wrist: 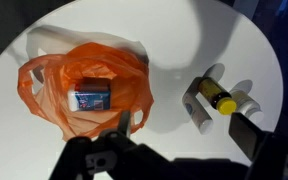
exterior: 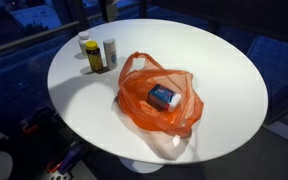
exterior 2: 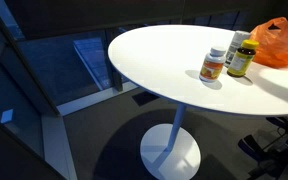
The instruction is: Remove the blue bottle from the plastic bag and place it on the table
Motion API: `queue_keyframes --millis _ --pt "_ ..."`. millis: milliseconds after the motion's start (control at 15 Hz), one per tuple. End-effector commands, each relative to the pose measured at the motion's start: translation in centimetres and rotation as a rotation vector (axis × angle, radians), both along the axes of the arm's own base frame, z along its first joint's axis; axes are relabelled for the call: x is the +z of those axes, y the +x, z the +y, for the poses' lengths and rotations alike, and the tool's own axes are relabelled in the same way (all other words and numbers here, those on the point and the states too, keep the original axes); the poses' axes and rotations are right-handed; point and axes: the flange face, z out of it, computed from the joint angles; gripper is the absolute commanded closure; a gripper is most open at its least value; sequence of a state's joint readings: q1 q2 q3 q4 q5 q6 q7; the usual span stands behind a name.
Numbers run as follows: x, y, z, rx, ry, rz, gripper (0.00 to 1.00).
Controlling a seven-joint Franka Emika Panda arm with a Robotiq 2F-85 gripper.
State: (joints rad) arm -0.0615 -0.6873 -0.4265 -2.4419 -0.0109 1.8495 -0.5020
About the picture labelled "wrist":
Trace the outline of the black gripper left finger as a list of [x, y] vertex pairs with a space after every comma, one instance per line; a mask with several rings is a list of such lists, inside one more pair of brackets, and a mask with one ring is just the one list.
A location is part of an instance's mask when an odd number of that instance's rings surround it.
[[50, 180], [93, 180], [107, 172], [113, 180], [171, 180], [168, 160], [144, 144], [130, 140], [131, 113], [121, 113], [118, 126], [92, 141], [85, 136], [70, 139]]

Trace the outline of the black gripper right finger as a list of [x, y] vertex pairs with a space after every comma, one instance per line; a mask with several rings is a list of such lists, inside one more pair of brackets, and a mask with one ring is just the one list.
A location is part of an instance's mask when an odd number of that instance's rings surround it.
[[246, 180], [288, 180], [288, 139], [233, 113], [228, 133], [251, 161]]

